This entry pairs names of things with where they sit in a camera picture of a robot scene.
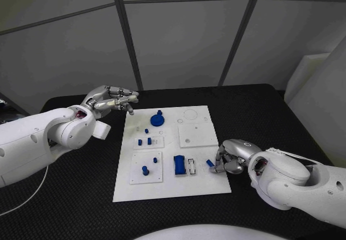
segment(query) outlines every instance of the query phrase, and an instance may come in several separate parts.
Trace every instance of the circular hole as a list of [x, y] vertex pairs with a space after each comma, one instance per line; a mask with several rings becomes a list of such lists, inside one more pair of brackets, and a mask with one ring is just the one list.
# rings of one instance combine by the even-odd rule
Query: circular hole
[[38, 137], [34, 134], [31, 135], [31, 139], [35, 143], [38, 143]]
[[345, 190], [345, 186], [344, 186], [344, 184], [342, 184], [339, 181], [336, 182], [336, 187], [338, 187], [338, 189], [339, 189], [341, 191]]

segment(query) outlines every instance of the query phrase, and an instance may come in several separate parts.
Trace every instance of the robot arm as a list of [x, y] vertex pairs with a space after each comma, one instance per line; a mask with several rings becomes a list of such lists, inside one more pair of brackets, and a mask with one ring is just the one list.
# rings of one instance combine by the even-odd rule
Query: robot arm
[[[290, 156], [316, 164], [305, 166]], [[253, 143], [230, 139], [220, 147], [209, 170], [240, 174], [244, 167], [248, 167], [251, 186], [274, 208], [299, 208], [320, 221], [346, 228], [345, 168], [326, 166], [274, 148], [263, 151]]]
[[80, 149], [91, 136], [104, 140], [111, 126], [97, 119], [111, 110], [135, 114], [129, 102], [139, 93], [101, 86], [87, 95], [81, 105], [58, 108], [0, 125], [0, 188], [16, 183], [71, 150]]

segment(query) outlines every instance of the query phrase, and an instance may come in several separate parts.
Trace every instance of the table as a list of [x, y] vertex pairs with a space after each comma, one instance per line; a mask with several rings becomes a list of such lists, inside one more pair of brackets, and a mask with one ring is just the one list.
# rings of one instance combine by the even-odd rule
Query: table
[[[84, 95], [52, 98], [42, 112], [80, 104]], [[218, 141], [243, 139], [332, 165], [295, 113], [269, 84], [147, 90], [136, 109], [208, 105]], [[248, 173], [228, 174], [233, 193], [113, 203], [126, 112], [101, 119], [106, 141], [90, 139], [49, 166], [42, 188], [28, 204], [0, 217], [0, 239], [129, 240], [192, 224], [247, 227], [289, 239], [338, 239], [346, 230], [302, 210], [282, 211], [260, 198]], [[0, 188], [0, 212], [34, 194], [45, 169]]]

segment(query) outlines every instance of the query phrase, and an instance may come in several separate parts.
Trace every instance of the blue object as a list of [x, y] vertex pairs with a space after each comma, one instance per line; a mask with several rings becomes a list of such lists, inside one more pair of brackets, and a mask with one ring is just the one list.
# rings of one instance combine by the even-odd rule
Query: blue object
[[215, 166], [214, 163], [212, 163], [212, 161], [211, 161], [209, 159], [208, 159], [207, 163], [208, 163], [209, 167], [214, 167], [214, 166]]
[[165, 124], [165, 117], [162, 110], [158, 111], [158, 114], [150, 118], [150, 123], [153, 126], [159, 127]]
[[147, 166], [142, 167], [143, 175], [147, 176], [150, 174]]
[[186, 174], [185, 159], [186, 157], [182, 155], [175, 156], [175, 174], [176, 175]]

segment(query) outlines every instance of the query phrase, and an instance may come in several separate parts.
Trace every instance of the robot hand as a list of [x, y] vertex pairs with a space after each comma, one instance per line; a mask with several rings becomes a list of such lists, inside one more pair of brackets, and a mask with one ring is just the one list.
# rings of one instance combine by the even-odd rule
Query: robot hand
[[[305, 166], [295, 158], [313, 162]], [[214, 173], [240, 174], [248, 167], [251, 186], [277, 209], [299, 208], [320, 221], [346, 229], [346, 169], [326, 166], [279, 149], [263, 151], [253, 143], [230, 139], [220, 146]]]
[[0, 188], [16, 183], [71, 150], [80, 149], [91, 136], [104, 140], [111, 126], [98, 121], [111, 110], [133, 115], [130, 102], [136, 91], [101, 86], [81, 105], [58, 108], [0, 125]]

